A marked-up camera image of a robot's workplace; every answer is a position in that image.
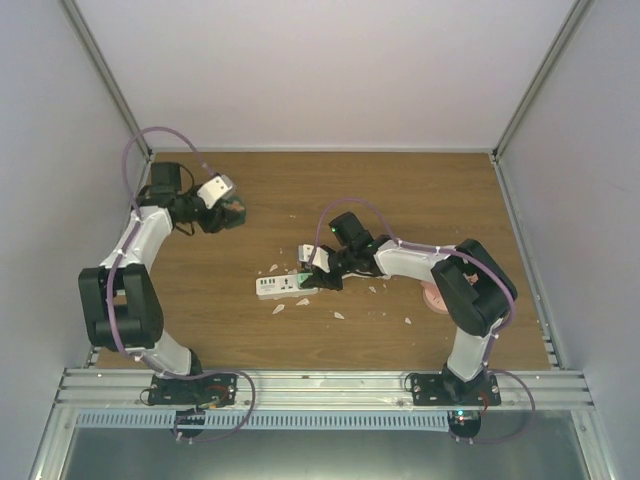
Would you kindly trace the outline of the dark green cube plug adapter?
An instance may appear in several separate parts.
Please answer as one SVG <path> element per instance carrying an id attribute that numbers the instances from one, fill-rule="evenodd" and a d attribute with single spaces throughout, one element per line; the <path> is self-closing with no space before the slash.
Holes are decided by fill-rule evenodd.
<path id="1" fill-rule="evenodd" d="M 243 225 L 246 221 L 247 209 L 238 196 L 227 199 L 223 204 L 224 228 L 233 229 Z"/>

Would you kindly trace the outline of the white power strip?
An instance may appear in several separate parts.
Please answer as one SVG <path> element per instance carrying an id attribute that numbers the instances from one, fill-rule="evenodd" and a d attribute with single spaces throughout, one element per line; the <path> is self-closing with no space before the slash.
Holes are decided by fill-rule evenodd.
<path id="1" fill-rule="evenodd" d="M 297 274 L 291 273 L 257 278 L 255 281 L 257 297 L 260 300 L 279 300 L 315 295 L 319 292 L 318 288 L 300 288 L 297 282 Z"/>

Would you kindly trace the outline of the light green plug adapter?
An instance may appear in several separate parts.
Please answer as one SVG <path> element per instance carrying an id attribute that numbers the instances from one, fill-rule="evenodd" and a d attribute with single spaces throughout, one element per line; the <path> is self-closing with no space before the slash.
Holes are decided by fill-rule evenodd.
<path id="1" fill-rule="evenodd" d="M 300 288 L 303 288 L 303 284 L 313 276 L 312 272 L 303 271 L 297 274 L 297 282 Z"/>

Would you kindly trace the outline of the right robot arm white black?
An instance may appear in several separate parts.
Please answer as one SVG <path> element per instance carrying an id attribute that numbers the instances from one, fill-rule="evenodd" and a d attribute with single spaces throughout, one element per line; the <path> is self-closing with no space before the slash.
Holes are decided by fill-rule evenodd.
<path id="1" fill-rule="evenodd" d="M 348 276 L 403 277 L 422 284 L 434 310 L 456 325 L 451 353 L 438 381 L 451 403 L 464 405 L 489 380 L 490 352 L 512 320 L 517 289 L 484 246 L 467 239 L 455 246 L 431 246 L 387 233 L 373 236 L 357 216 L 346 212 L 329 223 L 340 244 L 303 244 L 298 260 L 309 276 L 304 289 L 340 291 Z"/>

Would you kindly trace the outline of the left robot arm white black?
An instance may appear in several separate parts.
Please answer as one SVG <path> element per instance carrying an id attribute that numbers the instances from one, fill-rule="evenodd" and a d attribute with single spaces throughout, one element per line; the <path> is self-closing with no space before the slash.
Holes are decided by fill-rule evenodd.
<path id="1" fill-rule="evenodd" d="M 203 398 L 206 380 L 197 355 L 166 330 L 150 271 L 174 232 L 218 233 L 243 224 L 246 209 L 232 180 L 214 173 L 203 183 L 182 184 L 188 170 L 177 162 L 151 167 L 151 179 L 132 197 L 128 224 L 114 250 L 85 268 L 78 287 L 88 338 L 173 378 L 171 391 L 185 404 Z"/>

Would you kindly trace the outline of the pink round socket tower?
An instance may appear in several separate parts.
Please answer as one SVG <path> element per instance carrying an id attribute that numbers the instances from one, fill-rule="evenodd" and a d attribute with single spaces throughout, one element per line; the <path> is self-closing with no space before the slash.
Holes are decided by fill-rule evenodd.
<path id="1" fill-rule="evenodd" d="M 447 315 L 448 308 L 438 287 L 431 282 L 422 282 L 422 298 L 425 304 L 435 313 Z"/>

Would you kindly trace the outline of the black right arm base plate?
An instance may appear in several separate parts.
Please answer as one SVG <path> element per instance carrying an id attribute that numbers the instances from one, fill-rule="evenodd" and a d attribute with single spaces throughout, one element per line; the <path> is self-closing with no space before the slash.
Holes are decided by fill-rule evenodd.
<path id="1" fill-rule="evenodd" d="M 499 406 L 502 403 L 497 379 L 480 372 L 468 382 L 449 371 L 409 373 L 404 388 L 415 406 Z"/>

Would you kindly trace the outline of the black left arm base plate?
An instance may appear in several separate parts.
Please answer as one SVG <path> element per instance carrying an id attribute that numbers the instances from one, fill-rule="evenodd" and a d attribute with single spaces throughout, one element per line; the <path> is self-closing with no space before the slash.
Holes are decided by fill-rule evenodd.
<path id="1" fill-rule="evenodd" d="M 219 408 L 235 402 L 238 376 L 220 373 L 198 380 L 184 380 L 154 375 L 142 390 L 140 402 L 145 406 L 187 406 Z"/>

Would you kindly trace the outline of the aluminium front rail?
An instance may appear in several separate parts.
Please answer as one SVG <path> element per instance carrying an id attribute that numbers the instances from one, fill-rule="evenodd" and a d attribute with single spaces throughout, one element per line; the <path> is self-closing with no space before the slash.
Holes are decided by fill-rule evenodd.
<path id="1" fill-rule="evenodd" d="M 414 410 L 409 381 L 401 371 L 250 371 L 258 410 L 391 411 Z M 533 398 L 542 411 L 593 410 L 580 372 L 518 372 L 498 375 L 499 410 L 526 410 Z M 140 369 L 70 369 L 63 373 L 57 406 L 105 409 L 139 407 L 140 392 L 152 374 Z"/>

